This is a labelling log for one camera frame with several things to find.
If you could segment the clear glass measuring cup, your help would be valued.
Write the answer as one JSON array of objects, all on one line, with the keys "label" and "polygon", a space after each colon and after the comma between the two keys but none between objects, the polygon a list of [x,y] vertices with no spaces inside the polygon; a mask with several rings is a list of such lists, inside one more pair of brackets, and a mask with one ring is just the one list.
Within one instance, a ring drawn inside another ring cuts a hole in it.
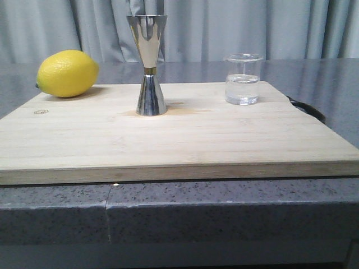
[{"label": "clear glass measuring cup", "polygon": [[259,97],[259,82],[263,57],[237,53],[224,57],[228,66],[225,79],[225,100],[235,105],[252,105]]}]

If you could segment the grey curtain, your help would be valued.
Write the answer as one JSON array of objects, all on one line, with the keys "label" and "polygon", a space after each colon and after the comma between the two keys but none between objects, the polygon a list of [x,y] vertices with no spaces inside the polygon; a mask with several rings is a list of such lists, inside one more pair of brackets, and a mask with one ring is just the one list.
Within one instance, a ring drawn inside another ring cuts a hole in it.
[{"label": "grey curtain", "polygon": [[1,62],[38,63],[66,49],[137,62],[129,15],[167,15],[166,62],[358,57],[357,1],[2,1]]}]

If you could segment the silver double jigger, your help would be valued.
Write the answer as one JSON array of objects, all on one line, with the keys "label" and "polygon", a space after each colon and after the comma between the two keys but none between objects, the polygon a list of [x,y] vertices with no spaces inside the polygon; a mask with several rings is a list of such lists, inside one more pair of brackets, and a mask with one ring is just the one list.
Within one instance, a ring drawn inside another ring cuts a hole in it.
[{"label": "silver double jigger", "polygon": [[167,112],[167,107],[157,78],[157,61],[167,16],[127,16],[127,22],[144,66],[136,112],[142,116],[162,115]]}]

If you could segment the yellow lemon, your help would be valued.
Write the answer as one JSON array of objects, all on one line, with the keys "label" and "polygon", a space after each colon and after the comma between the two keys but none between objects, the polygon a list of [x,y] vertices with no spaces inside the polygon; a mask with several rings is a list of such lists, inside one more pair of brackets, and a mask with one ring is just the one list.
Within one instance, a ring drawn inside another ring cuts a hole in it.
[{"label": "yellow lemon", "polygon": [[40,65],[36,85],[44,93],[71,98],[95,84],[99,65],[79,50],[64,50],[46,58]]}]

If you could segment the wooden cutting board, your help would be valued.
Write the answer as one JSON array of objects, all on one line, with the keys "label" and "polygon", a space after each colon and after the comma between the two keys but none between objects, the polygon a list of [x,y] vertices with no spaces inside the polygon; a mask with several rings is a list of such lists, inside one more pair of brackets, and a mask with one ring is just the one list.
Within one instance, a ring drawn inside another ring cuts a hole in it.
[{"label": "wooden cutting board", "polygon": [[136,114],[139,85],[39,94],[1,119],[1,184],[358,174],[358,149],[267,82],[254,105],[223,83],[164,84],[167,112]]}]

